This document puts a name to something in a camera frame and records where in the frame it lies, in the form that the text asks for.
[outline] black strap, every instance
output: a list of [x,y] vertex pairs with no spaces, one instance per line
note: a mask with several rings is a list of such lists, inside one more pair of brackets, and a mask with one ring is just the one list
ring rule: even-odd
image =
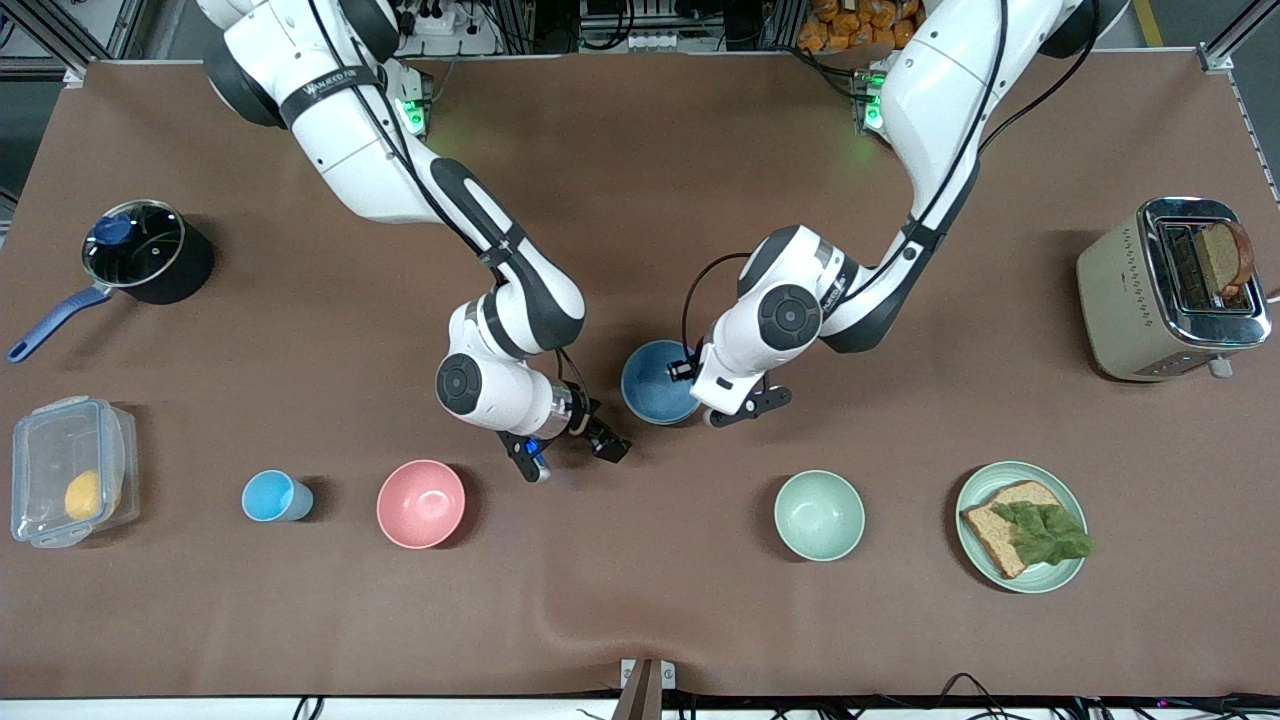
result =
[[507,260],[511,260],[512,254],[520,247],[521,241],[525,240],[525,231],[520,225],[513,224],[507,234],[489,250],[476,255],[480,263],[489,269],[494,269],[502,265]]
[[494,342],[498,343],[498,347],[500,347],[503,352],[516,360],[531,357],[518,345],[516,345],[516,341],[511,340],[511,336],[507,333],[507,328],[502,325],[502,319],[498,318],[498,299],[494,295],[497,292],[498,288],[490,290],[484,293],[484,297],[480,299],[480,315],[484,316],[484,324],[489,328],[489,334],[493,336]]
[[334,92],[342,92],[343,90],[361,85],[381,87],[378,76],[366,65],[338,68],[291,92],[284,99],[284,102],[280,102],[280,117],[284,118],[285,126],[293,127],[293,123],[302,113],[306,113]]
[[929,252],[937,252],[938,247],[942,246],[942,241],[947,238],[946,231],[940,232],[927,228],[910,215],[906,217],[906,224],[902,225],[902,236],[906,238],[906,242],[914,242]]
[[845,292],[852,287],[854,278],[858,275],[858,263],[849,255],[845,255],[844,264],[840,266],[840,272],[836,273],[836,279],[831,282],[831,287],[827,288],[827,292],[822,295],[822,300],[818,301],[818,305],[822,307],[823,320],[845,301]]

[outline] metal frame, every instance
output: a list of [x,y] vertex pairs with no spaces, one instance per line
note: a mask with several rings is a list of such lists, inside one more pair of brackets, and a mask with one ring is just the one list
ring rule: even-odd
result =
[[1280,0],[1253,0],[1217,37],[1199,44],[1196,51],[1201,59],[1201,68],[1210,74],[1225,73],[1234,68],[1231,53],[1244,45],[1244,41],[1262,27],[1276,8],[1280,8]]
[[0,58],[0,79],[84,77],[93,60],[123,59],[133,42],[147,0],[124,0],[106,45],[52,0],[0,0],[0,9],[51,58]]
[[9,225],[13,224],[13,213],[18,209],[18,195],[3,186],[0,186],[0,209],[8,215],[0,218],[0,247],[4,247],[4,241],[9,237]]
[[[56,65],[44,59],[27,60],[28,72],[49,74],[52,70],[61,76],[65,68],[83,78],[90,63],[111,58],[106,47],[90,35],[84,26],[51,1],[0,0],[0,9],[4,9],[10,20],[18,23],[18,27],[56,59]],[[14,67],[17,63],[5,65],[4,69],[22,72]]]

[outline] toast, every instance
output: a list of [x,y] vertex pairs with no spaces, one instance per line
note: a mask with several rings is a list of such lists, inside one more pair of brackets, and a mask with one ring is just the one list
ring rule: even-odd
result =
[[1239,223],[1213,223],[1197,233],[1194,242],[1211,292],[1234,297],[1253,277],[1253,245]]
[[1021,575],[1027,570],[1027,564],[1023,562],[1021,557],[1018,557],[1018,551],[1014,550],[1015,525],[992,512],[991,506],[1019,501],[1027,501],[1032,505],[1062,505],[1047,487],[1036,480],[1023,480],[1001,488],[987,502],[961,512],[973,534],[978,536],[982,546],[987,548],[992,562],[1000,568],[1000,574],[1010,580]]

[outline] light green bowl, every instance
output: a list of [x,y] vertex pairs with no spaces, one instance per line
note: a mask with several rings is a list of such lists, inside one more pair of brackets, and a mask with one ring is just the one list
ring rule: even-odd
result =
[[773,523],[792,551],[805,560],[840,560],[863,539],[863,498],[845,478],[826,470],[792,477],[773,502]]

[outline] black pot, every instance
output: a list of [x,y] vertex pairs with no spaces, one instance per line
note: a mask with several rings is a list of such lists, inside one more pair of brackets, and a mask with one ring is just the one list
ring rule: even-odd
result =
[[81,264],[93,284],[58,304],[9,351],[22,363],[72,315],[106,302],[116,290],[151,305],[186,300],[214,270],[214,246],[177,210],[133,200],[102,215],[84,238]]

